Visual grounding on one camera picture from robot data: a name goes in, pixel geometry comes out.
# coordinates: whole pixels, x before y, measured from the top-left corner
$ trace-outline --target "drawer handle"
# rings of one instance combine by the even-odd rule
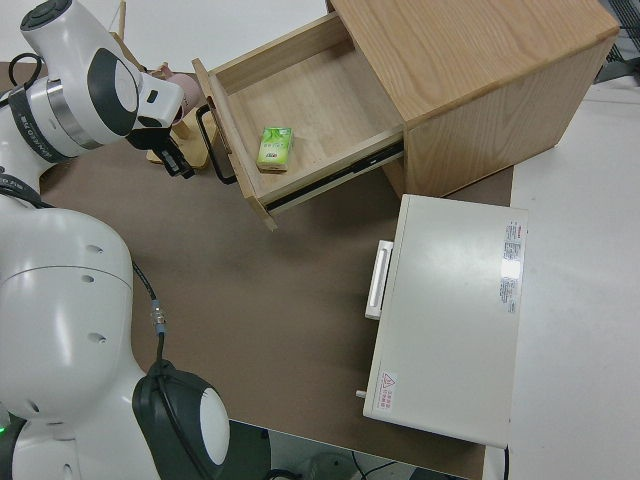
[[[373,268],[369,298],[367,299],[367,308],[364,314],[365,317],[372,320],[380,320],[380,315],[382,314],[382,300],[384,298],[384,288],[387,284],[387,273],[389,272],[392,250],[393,242],[380,240],[378,243],[378,253],[376,254],[376,263]]]
[[[198,128],[200,128],[200,134],[202,135],[202,139],[204,140],[204,144],[206,145],[207,151],[209,152],[209,158],[211,158],[211,164],[213,165],[213,169],[216,172],[216,176],[225,185],[231,185],[232,183],[236,183],[238,181],[238,179],[236,178],[235,175],[230,175],[228,177],[225,177],[225,175],[222,173],[222,169],[220,168],[220,165],[218,164],[218,161],[216,160],[216,156],[213,153],[213,145],[211,144],[211,139],[209,138],[209,134],[207,133],[207,129],[204,126],[204,121],[202,120],[202,117],[207,112],[211,112],[211,115],[213,116],[213,119],[216,122],[216,127],[218,128],[218,132],[220,133],[220,138],[222,139],[223,143],[225,142],[224,135],[222,134],[222,130],[220,128],[220,124],[218,123],[218,120],[216,119],[216,115],[213,113],[213,111],[211,110],[211,107],[209,106],[208,103],[203,105],[203,106],[201,106],[196,111],[196,121],[198,122]],[[226,145],[225,145],[225,149],[227,150],[227,153],[231,153],[229,151],[229,149],[226,147]]]

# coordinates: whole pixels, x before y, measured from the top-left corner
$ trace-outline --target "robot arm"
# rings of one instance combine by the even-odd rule
[[[172,175],[193,171],[169,137],[184,97],[175,84],[139,72],[80,3],[50,0],[29,12],[22,34],[49,75],[10,97],[25,141],[51,163],[129,138],[153,149]]]
[[[0,94],[0,406],[28,420],[8,470],[13,480],[216,478],[226,410],[161,356],[147,375],[136,364],[122,239],[87,215],[31,208],[46,206],[45,170],[123,138],[169,152],[186,175],[163,140],[184,93],[137,71],[74,0],[36,7],[21,29],[49,76]]]

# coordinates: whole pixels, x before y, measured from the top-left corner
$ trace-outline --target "pink object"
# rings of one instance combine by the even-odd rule
[[[193,109],[193,107],[197,107],[204,100],[204,95],[202,94],[202,90],[200,89],[198,82],[189,75],[184,73],[173,73],[168,65],[162,65],[160,70],[164,74],[167,82],[175,83],[184,90],[184,97],[182,97],[180,110],[176,115],[176,119],[173,121],[173,123],[176,124],[181,121],[187,113]]]

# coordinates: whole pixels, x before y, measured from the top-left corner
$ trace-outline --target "wooden cabinet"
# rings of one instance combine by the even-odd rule
[[[385,163],[396,192],[442,196],[552,147],[618,32],[597,0],[328,7],[209,72],[194,60],[240,188],[270,228]],[[286,173],[255,165],[265,126],[293,128]]]

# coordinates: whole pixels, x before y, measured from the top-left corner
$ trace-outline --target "brown table surface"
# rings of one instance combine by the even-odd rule
[[[510,187],[507,170],[454,198],[508,205]],[[126,142],[55,167],[43,197],[120,233],[167,312],[166,358],[211,382],[232,419],[481,478],[483,446],[365,418],[355,396],[376,336],[364,307],[377,243],[393,240],[400,207],[380,170],[282,213],[273,233],[211,168],[170,178]],[[143,369],[156,347],[149,308],[136,280]]]

